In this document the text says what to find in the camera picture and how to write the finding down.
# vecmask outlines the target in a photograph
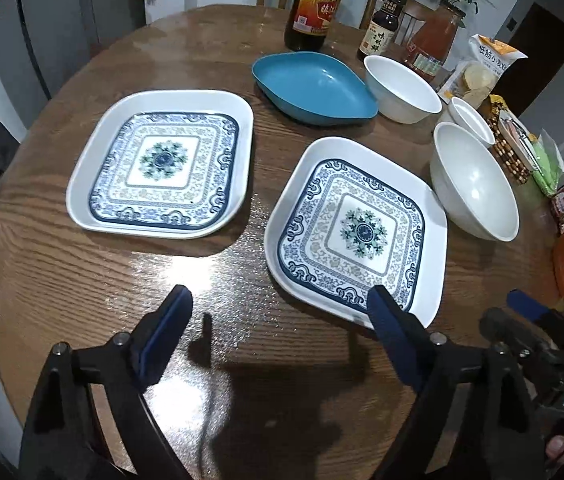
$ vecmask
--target wooden table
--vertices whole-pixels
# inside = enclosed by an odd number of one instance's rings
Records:
[[[313,128],[283,116],[255,86],[251,64],[284,50],[286,16],[210,6],[159,20],[95,57],[31,128],[0,185],[0,374],[20,420],[53,343],[102,344],[182,283],[195,298],[193,318],[146,398],[193,476],[366,479],[380,462],[414,396],[368,332],[294,300],[271,280],[264,228],[302,152],[319,137],[350,137],[429,181],[436,118]],[[361,37],[335,24],[323,51],[362,76]],[[128,94],[172,88],[228,90],[251,104],[244,206],[224,229],[185,242],[80,229],[66,212],[65,191],[95,123]],[[520,234],[509,244],[478,240],[449,222],[444,295],[431,330],[485,344],[478,320],[504,305],[509,290],[545,304],[558,299],[547,201],[533,182],[515,193]],[[128,466],[100,393],[107,437]]]

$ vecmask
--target metal bolt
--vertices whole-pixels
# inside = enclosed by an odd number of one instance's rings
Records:
[[[428,338],[436,346],[442,346],[448,341],[448,338],[441,332],[433,332]]]
[[[493,348],[500,355],[504,355],[505,353],[508,352],[508,346],[502,341],[495,343],[495,345],[493,345]]]
[[[129,339],[130,334],[128,332],[118,332],[113,336],[113,343],[117,346],[124,346]]]
[[[55,343],[52,346],[52,352],[55,355],[62,355],[66,350],[68,350],[68,345],[65,342]]]

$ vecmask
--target white square tray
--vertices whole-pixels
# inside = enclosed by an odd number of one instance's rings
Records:
[[[384,285],[428,326],[440,307],[446,215],[422,180],[341,137],[304,152],[268,221],[268,267],[290,294],[372,328],[370,288]]]
[[[130,95],[100,119],[66,191],[85,229],[197,238],[225,225],[247,188],[253,112],[217,90]]]

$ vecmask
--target blue leaf-shaped dish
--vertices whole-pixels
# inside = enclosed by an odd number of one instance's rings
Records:
[[[377,115],[377,103],[344,63],[318,52],[286,52],[258,59],[253,77],[273,104],[302,123],[360,123]]]

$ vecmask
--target orange and white bag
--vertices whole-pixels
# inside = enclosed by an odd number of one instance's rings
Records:
[[[477,109],[516,59],[525,56],[512,46],[476,34],[469,38],[469,56],[460,59],[438,92],[445,103],[452,97],[464,99]]]

